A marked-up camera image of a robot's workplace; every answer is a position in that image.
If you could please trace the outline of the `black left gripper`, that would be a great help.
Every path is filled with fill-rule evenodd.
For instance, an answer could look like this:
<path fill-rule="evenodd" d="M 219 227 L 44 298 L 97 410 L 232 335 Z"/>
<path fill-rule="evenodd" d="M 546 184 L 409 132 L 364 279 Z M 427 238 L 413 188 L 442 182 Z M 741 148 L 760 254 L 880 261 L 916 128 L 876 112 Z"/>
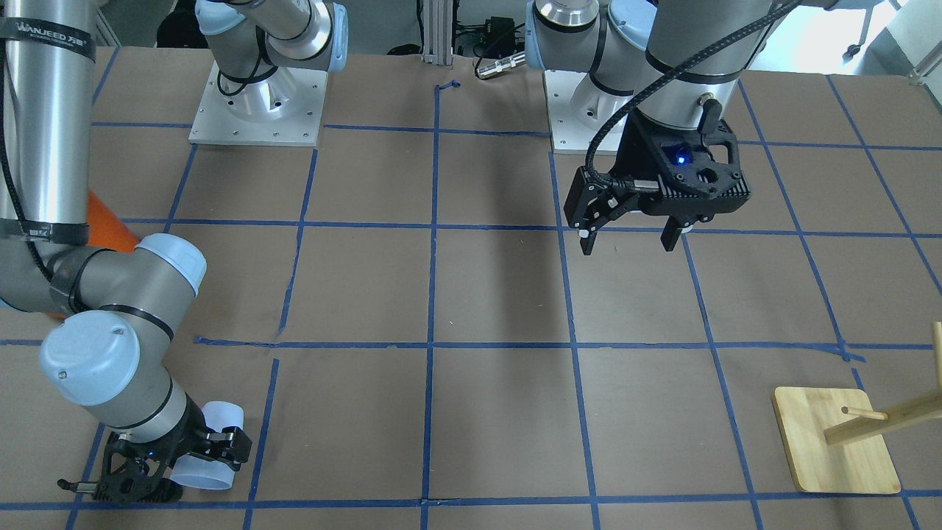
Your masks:
<path fill-rule="evenodd" d="M 696 171 L 706 161 L 706 147 L 698 133 L 663 127 L 639 110 L 630 111 L 610 170 L 616 178 L 580 166 L 564 201 L 566 222 L 579 232 L 582 254 L 591 255 L 599 229 L 630 209 L 649 216 L 670 216 L 660 241 L 665 251 L 674 251 L 696 219 L 707 216 L 707 207 L 704 198 L 676 190 L 664 178 L 682 174 L 698 180 Z M 633 180 L 652 181 L 659 191 L 641 194 Z"/>

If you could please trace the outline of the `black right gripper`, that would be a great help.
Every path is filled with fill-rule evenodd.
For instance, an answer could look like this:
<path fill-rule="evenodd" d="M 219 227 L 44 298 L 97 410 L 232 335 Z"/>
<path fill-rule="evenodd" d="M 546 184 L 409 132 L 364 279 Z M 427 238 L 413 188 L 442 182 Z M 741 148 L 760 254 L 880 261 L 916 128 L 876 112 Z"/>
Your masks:
<path fill-rule="evenodd" d="M 186 396 L 184 414 L 167 434 L 154 442 L 132 443 L 129 447 L 132 459 L 158 462 L 158 473 L 163 474 L 186 455 L 198 461 L 221 462 L 233 472 L 239 472 L 242 464 L 249 460 L 252 444 L 238 426 L 225 427 L 221 431 L 209 429 L 202 410 L 191 397 Z"/>

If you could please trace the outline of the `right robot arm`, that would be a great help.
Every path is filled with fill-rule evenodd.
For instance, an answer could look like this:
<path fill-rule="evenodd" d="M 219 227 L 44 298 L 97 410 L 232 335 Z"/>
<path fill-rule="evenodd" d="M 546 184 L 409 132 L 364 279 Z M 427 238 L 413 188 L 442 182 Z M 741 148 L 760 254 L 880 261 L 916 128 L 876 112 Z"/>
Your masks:
<path fill-rule="evenodd" d="M 205 275 L 203 254 L 157 233 L 130 252 L 91 244 L 93 1 L 7 1 L 2 16 L 2 305 L 64 317 L 38 366 L 111 428 L 100 487 L 162 479 L 180 461 L 248 461 L 243 423 L 205 419 L 163 356 Z"/>

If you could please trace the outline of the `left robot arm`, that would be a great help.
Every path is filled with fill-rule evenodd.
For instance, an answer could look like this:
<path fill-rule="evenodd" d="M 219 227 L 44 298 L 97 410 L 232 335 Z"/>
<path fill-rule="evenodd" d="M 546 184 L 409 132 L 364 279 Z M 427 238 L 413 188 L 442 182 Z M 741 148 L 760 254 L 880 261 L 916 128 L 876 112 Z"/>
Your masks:
<path fill-rule="evenodd" d="M 534 68 L 583 71 L 615 98 L 600 110 L 563 205 L 585 255 L 630 211 L 663 216 L 673 250 L 697 222 L 751 198 L 724 112 L 784 1 L 531 1 L 525 53 Z"/>

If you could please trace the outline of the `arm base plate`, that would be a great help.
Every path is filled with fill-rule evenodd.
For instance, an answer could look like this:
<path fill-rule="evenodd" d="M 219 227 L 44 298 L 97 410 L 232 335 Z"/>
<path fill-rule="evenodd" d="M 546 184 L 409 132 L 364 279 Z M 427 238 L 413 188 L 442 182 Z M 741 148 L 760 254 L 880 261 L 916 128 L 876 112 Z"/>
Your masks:
<path fill-rule="evenodd" d="M 583 71 L 544 71 L 544 81 L 556 154 L 584 155 L 599 128 L 631 99 L 602 91 Z"/>
<path fill-rule="evenodd" d="M 327 73 L 280 68 L 272 77 L 238 87 L 212 67 L 188 140 L 229 146 L 305 146 L 319 142 Z"/>

